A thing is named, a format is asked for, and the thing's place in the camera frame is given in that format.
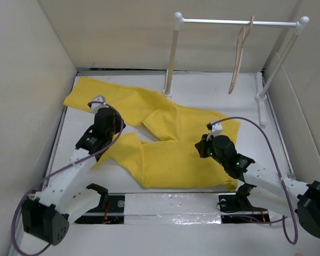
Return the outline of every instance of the cable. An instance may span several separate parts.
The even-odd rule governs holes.
[[[259,208],[259,209],[260,209],[260,211],[261,211],[261,213],[262,213],[263,222],[266,222],[266,218],[265,218],[265,215],[264,215],[264,213],[263,213],[262,208]]]
[[[281,171],[279,170],[278,163],[277,163],[277,160],[276,160],[276,157],[275,157],[273,148],[271,147],[271,144],[270,144],[270,141],[269,141],[267,135],[265,134],[264,130],[263,130],[257,123],[251,121],[251,120],[248,119],[248,118],[240,117],[240,116],[227,117],[227,118],[218,120],[218,121],[216,121],[216,122],[213,122],[213,123],[211,124],[211,126],[214,126],[215,124],[218,124],[218,123],[221,123],[221,122],[224,122],[224,121],[227,121],[227,120],[231,120],[231,119],[241,119],[241,120],[245,120],[245,121],[253,124],[254,126],[256,126],[257,129],[260,130],[260,132],[263,134],[263,136],[264,136],[264,138],[265,138],[265,140],[266,140],[266,142],[267,142],[267,144],[268,144],[268,147],[269,147],[271,156],[273,157],[273,160],[274,160],[274,163],[275,163],[275,167],[276,167],[278,176],[279,176],[279,178],[280,178],[280,180],[281,180],[281,184],[282,184],[282,187],[283,187],[283,191],[284,191],[284,194],[285,194],[286,199],[287,199],[287,202],[288,202],[288,207],[289,207],[289,211],[290,211],[290,214],[291,214],[291,217],[292,217],[292,220],[293,220],[293,226],[294,226],[294,240],[291,241],[290,238],[288,237],[287,230],[286,230],[286,225],[285,225],[285,216],[283,216],[283,220],[282,220],[282,223],[283,223],[283,233],[284,233],[287,241],[288,241],[290,244],[296,244],[296,243],[298,242],[298,237],[299,237],[297,220],[296,220],[296,218],[295,218],[294,209],[293,209],[293,206],[292,206],[292,202],[291,202],[291,200],[290,200],[290,198],[289,198],[288,190],[287,190],[286,185],[285,185],[285,183],[284,183],[284,181],[283,181],[282,173],[281,173]]]
[[[103,103],[101,101],[92,101],[92,102],[89,102],[88,104],[92,104],[92,103]],[[122,116],[120,115],[120,113],[114,108],[112,107],[111,105],[107,104],[107,103],[104,103],[104,105],[108,106],[109,108],[113,109],[120,117],[121,119],[121,128],[120,128],[120,131],[119,133],[117,134],[117,136],[115,137],[115,139],[109,144],[107,145],[106,147],[104,147],[103,149],[95,152],[94,154],[91,154],[90,156],[86,156],[86,157],[83,157],[82,159],[79,159],[77,161],[74,162],[74,164],[79,164],[85,160],[88,160],[89,158],[91,157],[94,157],[96,155],[99,155],[99,154],[102,154],[103,152],[105,152],[108,148],[110,148],[115,142],[116,140],[121,136],[122,134],[122,130],[123,130],[123,125],[124,125],[124,122],[123,122],[123,119],[122,119]],[[42,184],[44,181],[48,180],[49,178],[57,175],[58,173],[60,172],[63,172],[65,170],[67,170],[68,168],[72,167],[73,164],[68,164],[64,167],[62,167],[61,169],[58,169],[57,171],[51,173],[50,175],[42,178],[37,184],[35,184],[30,190],[28,190],[22,197],[22,199],[20,200],[15,212],[14,212],[14,215],[13,215],[13,219],[12,219],[12,224],[11,224],[11,240],[12,240],[12,244],[15,248],[15,250],[21,254],[22,256],[38,256],[38,255],[41,255],[43,252],[46,251],[47,248],[50,247],[51,244],[48,244],[45,248],[43,248],[41,251],[37,252],[37,253],[34,253],[34,254],[28,254],[28,253],[25,253],[24,251],[22,251],[19,246],[18,246],[18,242],[15,238],[15,228],[16,228],[16,225],[17,225],[17,219],[18,219],[18,216],[20,215],[20,210],[21,210],[21,207],[23,205],[23,203],[25,202],[26,198],[29,196],[29,194],[33,193],[33,191],[36,191],[38,190],[40,184]]]
[[[287,219],[287,217],[283,217],[283,218],[278,219],[278,220],[261,222],[261,221],[259,221],[258,219],[254,218],[252,216],[242,215],[242,214],[232,214],[232,215],[230,215],[230,217],[239,217],[241,219],[250,219],[250,220],[254,220],[256,222],[255,224],[269,224],[269,225],[274,224],[274,223],[278,223],[278,222],[281,222],[281,221]]]
[[[109,212],[110,206],[111,206],[111,202],[109,202],[108,207],[107,207],[107,209],[106,209],[106,211],[105,211],[105,215],[103,216],[103,222],[102,222],[102,224],[103,224],[104,221],[107,219],[107,213]]]
[[[254,207],[251,210],[252,210],[252,215],[254,215]]]
[[[215,206],[215,208],[216,208],[218,211],[223,212],[223,213],[235,213],[235,212],[240,212],[240,211],[224,211],[224,210],[222,210],[221,208],[217,208],[218,205],[220,206],[220,202]]]

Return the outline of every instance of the white metal rod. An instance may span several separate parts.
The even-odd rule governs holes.
[[[299,35],[293,34],[293,36],[290,38],[286,48],[284,49],[284,52],[282,53],[281,58],[279,59],[278,63],[275,66],[274,71],[270,74],[263,90],[260,92],[259,98],[265,98],[265,95],[266,95],[271,83],[273,82],[274,78],[276,77],[279,69],[281,68],[282,64],[284,63],[285,59],[287,58],[290,50],[293,48],[293,45],[296,42],[296,40],[298,39],[298,37],[299,37]]]
[[[171,47],[171,55],[170,55],[170,63],[169,68],[167,71],[167,80],[166,80],[166,88],[164,94],[168,97],[171,96],[171,84],[172,84],[172,76],[173,76],[173,67],[174,67],[174,60],[175,60],[175,51],[177,49],[177,41],[178,41],[178,30],[173,30],[173,37],[172,37],[172,47]]]
[[[202,20],[202,19],[183,19],[183,23],[199,23],[199,24],[220,24],[220,25],[238,25],[249,26],[249,20]],[[296,28],[298,22],[274,22],[274,21],[254,21],[254,26],[260,27],[276,27],[276,28]]]

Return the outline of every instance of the garment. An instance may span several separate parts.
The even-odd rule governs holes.
[[[100,159],[112,157],[127,168],[146,188],[203,188],[237,181],[211,158],[199,158],[194,144],[208,133],[206,124],[227,116],[203,109],[180,106],[163,94],[81,77],[64,105],[90,111],[87,103],[102,94],[122,115],[126,124],[144,125],[159,142],[141,142],[136,134],[121,136]],[[240,123],[223,123],[222,134],[236,143]]]

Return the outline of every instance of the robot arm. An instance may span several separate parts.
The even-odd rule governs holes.
[[[229,176],[245,183],[236,193],[243,204],[270,209],[289,217],[291,214],[278,173],[239,154],[234,143],[227,136],[220,135],[221,125],[212,124],[207,125],[211,133],[203,135],[195,145],[200,157],[212,157]],[[307,184],[289,178],[283,180],[300,225],[320,238],[320,182]]]
[[[95,184],[89,175],[103,153],[91,155],[108,146],[125,125],[115,110],[103,104],[103,96],[99,95],[93,101],[98,102],[90,106],[95,114],[94,124],[76,144],[69,159],[72,167],[59,173],[42,192],[36,192],[22,205],[25,232],[52,245],[63,240],[69,224],[92,208],[105,208],[108,202],[108,190]]]

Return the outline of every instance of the horizontal bar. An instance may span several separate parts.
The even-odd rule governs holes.
[[[238,25],[249,26],[249,20],[201,20],[201,19],[183,19],[184,23],[199,23],[199,24],[220,24],[220,25]],[[254,26],[259,27],[274,27],[274,28],[296,28],[298,22],[275,22],[275,21],[254,21]]]

